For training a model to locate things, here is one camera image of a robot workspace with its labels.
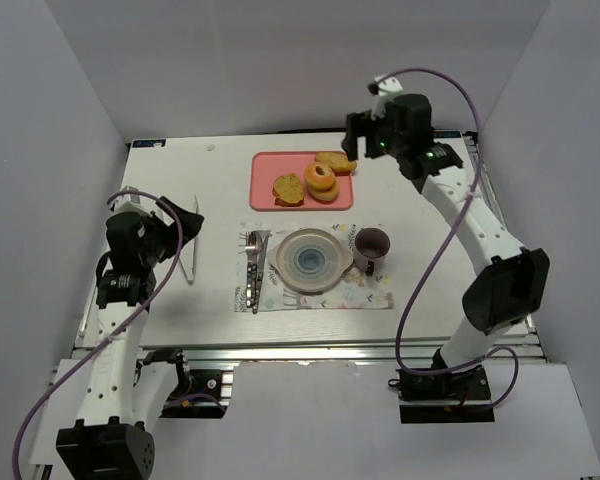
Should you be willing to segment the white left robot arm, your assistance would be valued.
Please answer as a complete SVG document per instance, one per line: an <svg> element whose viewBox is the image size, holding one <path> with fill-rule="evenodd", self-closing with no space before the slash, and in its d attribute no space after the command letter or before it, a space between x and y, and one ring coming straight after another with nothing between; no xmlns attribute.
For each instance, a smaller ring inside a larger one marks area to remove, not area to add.
<svg viewBox="0 0 600 480"><path fill-rule="evenodd" d="M75 479L147 479L155 465L153 427L165 404L190 385L177 349L138 359L157 264L177 261L204 218L165 197L155 209L137 194L114 201L108 249L96 268L99 344L73 426L59 430L56 451Z"/></svg>

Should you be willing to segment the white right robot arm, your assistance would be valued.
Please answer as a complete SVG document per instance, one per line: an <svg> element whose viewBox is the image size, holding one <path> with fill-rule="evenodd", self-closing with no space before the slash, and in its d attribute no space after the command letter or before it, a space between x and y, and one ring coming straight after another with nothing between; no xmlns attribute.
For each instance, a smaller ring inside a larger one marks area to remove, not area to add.
<svg viewBox="0 0 600 480"><path fill-rule="evenodd" d="M382 115L347 115L342 148L354 161L363 139L366 157L394 158L471 261L475 278L462 296L464 316L452 337L430 368L400 367L413 378L450 381L474 372L505 333L539 309L550 261L543 249L528 249L506 230L477 190L479 173L468 172L451 145L437 142L431 116L424 95L388 96Z"/></svg>

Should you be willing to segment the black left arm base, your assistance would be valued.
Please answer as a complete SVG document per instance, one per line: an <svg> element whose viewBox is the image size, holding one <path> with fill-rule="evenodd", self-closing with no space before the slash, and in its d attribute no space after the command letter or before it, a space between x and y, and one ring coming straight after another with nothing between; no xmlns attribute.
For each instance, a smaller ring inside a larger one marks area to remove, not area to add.
<svg viewBox="0 0 600 480"><path fill-rule="evenodd" d="M173 419L221 419L224 411L218 406L222 401L223 372L220 369L195 369L189 365L184 351L176 348L161 348L149 351L142 360L136 361L134 386L154 363L167 363L175 367L177 385L167 397L168 402L177 401L167 407L162 418Z"/></svg>

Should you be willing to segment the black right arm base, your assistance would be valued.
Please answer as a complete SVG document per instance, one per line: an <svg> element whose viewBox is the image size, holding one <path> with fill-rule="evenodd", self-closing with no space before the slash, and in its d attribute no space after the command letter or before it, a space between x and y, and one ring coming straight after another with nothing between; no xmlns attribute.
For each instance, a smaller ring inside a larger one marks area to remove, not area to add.
<svg viewBox="0 0 600 480"><path fill-rule="evenodd" d="M387 382L398 395L402 424L493 423L491 390L483 366L461 373L415 376L397 370Z"/></svg>

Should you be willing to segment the metal serving tongs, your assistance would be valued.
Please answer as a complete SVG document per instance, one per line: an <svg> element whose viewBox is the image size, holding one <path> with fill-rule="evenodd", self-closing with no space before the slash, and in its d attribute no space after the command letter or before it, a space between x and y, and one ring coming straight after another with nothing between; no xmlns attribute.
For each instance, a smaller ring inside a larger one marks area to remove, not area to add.
<svg viewBox="0 0 600 480"><path fill-rule="evenodd" d="M197 245L198 238L195 237L183 246L179 257L180 270L185 281L190 286L195 283L197 268Z"/></svg>

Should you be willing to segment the glazed top donut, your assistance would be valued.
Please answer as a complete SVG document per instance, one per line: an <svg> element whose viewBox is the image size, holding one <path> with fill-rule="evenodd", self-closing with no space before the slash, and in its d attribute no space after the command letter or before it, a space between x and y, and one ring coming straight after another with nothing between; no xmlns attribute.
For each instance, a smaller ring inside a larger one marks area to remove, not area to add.
<svg viewBox="0 0 600 480"><path fill-rule="evenodd" d="M304 171L307 186L316 191L327 191L336 183L334 171L322 162L308 165Z"/></svg>

